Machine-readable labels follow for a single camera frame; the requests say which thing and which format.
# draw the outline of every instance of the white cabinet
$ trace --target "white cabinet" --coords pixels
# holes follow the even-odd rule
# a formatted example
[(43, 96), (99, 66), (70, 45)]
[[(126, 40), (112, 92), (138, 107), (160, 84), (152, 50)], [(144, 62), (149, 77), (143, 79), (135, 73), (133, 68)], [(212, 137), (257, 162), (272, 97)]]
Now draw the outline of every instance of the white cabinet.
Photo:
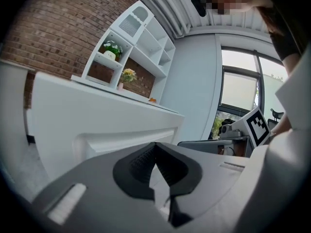
[(138, 1), (115, 20), (111, 29), (135, 45), (154, 15)]
[(32, 113), (36, 146), (51, 180), (88, 156), (155, 141), (177, 144), (184, 120), (167, 108), (42, 72), (35, 76)]
[[(109, 40), (115, 41), (123, 49), (118, 61), (108, 59), (99, 52), (103, 43)], [(82, 77), (73, 75), (71, 79), (124, 97), (148, 101), (149, 98), (132, 92), (117, 91), (126, 61), (131, 58), (155, 76), (150, 98), (156, 99), (159, 104), (174, 53), (175, 46), (162, 26), (151, 11), (138, 1), (118, 17), (102, 36), (86, 64)], [(93, 62), (114, 70), (110, 83), (88, 76)]]

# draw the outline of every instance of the white counter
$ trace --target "white counter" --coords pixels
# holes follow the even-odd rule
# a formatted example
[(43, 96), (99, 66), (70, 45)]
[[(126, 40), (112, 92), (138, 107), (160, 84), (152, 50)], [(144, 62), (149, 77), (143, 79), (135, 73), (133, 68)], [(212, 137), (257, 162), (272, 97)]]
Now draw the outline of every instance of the white counter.
[(178, 143), (182, 115), (118, 92), (36, 74), (35, 141), (51, 180), (90, 156), (147, 142)]

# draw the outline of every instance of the white cabinet door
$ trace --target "white cabinet door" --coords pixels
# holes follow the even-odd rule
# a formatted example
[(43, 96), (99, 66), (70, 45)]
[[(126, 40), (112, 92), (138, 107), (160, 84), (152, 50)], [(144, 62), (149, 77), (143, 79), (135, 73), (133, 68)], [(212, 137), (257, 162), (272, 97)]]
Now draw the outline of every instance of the white cabinet door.
[(153, 16), (141, 1), (137, 1), (122, 13), (110, 28), (135, 45)]

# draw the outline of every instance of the white shelving unit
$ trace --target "white shelving unit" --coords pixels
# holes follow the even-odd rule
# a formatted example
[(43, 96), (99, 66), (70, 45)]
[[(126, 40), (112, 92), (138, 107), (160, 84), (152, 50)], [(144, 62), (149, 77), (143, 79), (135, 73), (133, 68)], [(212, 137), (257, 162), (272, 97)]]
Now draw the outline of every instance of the white shelving unit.
[[(123, 49), (119, 61), (108, 59), (99, 52), (103, 43), (109, 40), (115, 41)], [(160, 103), (174, 53), (175, 46), (165, 30), (151, 11), (138, 1), (128, 8), (102, 36), (86, 64), (82, 77), (73, 75), (71, 79), (105, 91), (115, 91), (124, 66), (128, 58), (131, 58), (155, 76), (150, 97)], [(93, 62), (114, 71), (110, 83), (88, 76)], [(130, 91), (124, 91), (123, 96), (139, 98), (141, 101), (148, 100)]]

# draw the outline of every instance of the ceiling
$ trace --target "ceiling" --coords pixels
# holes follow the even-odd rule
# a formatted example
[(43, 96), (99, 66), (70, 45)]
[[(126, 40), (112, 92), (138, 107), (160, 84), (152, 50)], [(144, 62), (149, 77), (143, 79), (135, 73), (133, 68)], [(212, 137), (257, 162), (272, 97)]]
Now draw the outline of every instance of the ceiling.
[(233, 15), (200, 17), (191, 0), (142, 0), (174, 38), (200, 33), (234, 33), (270, 41), (265, 23), (257, 10)]

